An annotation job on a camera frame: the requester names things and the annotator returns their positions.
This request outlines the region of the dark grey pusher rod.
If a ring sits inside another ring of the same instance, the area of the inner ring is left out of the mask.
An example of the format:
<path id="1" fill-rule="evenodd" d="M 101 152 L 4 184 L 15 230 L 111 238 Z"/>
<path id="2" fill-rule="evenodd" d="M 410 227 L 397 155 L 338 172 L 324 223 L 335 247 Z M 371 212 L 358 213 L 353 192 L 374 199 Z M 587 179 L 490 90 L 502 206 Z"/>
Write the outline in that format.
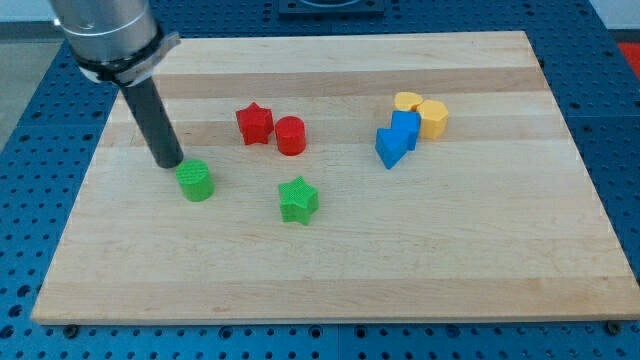
<path id="1" fill-rule="evenodd" d="M 164 169 L 177 167 L 183 151 L 153 79 L 120 90 L 155 163 Z"/>

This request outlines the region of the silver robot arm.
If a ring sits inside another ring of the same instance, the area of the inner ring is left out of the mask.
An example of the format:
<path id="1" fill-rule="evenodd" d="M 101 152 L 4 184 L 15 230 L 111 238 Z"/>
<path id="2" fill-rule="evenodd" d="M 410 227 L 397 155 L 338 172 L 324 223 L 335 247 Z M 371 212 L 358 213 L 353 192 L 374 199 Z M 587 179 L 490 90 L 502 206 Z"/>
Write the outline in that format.
<path id="1" fill-rule="evenodd" d="M 117 85 L 156 162 L 183 161 L 181 145 L 153 80 L 154 68 L 180 44 L 167 33 L 147 0 L 51 0 L 81 72 L 95 83 Z"/>

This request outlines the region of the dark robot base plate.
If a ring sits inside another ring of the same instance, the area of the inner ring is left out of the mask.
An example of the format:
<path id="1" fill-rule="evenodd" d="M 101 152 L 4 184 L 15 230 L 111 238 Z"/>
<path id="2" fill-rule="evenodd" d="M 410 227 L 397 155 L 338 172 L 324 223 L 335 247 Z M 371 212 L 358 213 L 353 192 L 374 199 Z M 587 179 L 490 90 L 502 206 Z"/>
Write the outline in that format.
<path id="1" fill-rule="evenodd" d="M 380 15 L 384 13 L 384 0 L 276 0 L 280 17 Z"/>

